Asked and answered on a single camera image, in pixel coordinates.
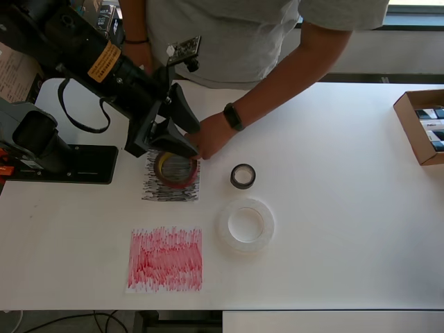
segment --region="black strap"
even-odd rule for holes
[[[85,132],[88,133],[103,133],[105,132],[108,127],[110,127],[111,124],[111,118],[110,116],[108,116],[108,114],[105,112],[105,110],[103,109],[103,102],[114,102],[115,97],[101,97],[100,101],[99,101],[99,105],[100,108],[102,109],[103,114],[105,115],[106,119],[108,120],[108,125],[102,128],[92,128],[86,125],[83,125],[82,123],[79,123],[77,120],[75,120],[73,117],[71,117],[68,112],[67,109],[65,107],[65,102],[63,101],[63,92],[65,91],[65,88],[67,87],[69,83],[69,78],[65,78],[63,80],[63,82],[58,86],[58,91],[57,91],[57,95],[58,95],[58,101],[60,102],[60,105],[62,106],[63,112],[67,115],[69,121],[77,128],[84,130]]]

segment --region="red marker scribbles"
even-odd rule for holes
[[[160,227],[133,230],[127,292],[202,289],[202,230]]]

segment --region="paper sheet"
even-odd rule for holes
[[[142,192],[143,200],[150,201],[196,201],[199,199],[199,184],[200,184],[200,162],[198,161],[198,175],[192,185],[186,189],[172,189],[163,185],[160,180],[154,174],[154,161],[158,151],[150,150],[146,156],[145,165],[145,177],[144,177],[144,189]],[[187,163],[184,160],[170,158],[165,162],[164,175],[171,179],[177,177],[181,179],[186,177],[189,169]]]
[[[199,291],[202,266],[200,228],[133,230],[126,292]]]

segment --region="yellow warning label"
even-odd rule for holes
[[[92,65],[91,69],[88,71],[88,75],[97,82],[102,82],[119,59],[120,53],[121,51],[117,46],[108,42],[102,54],[97,58],[94,65]]]

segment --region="shirt sleeve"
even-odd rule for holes
[[[389,0],[301,0],[302,18],[322,28],[354,31],[382,25]]]

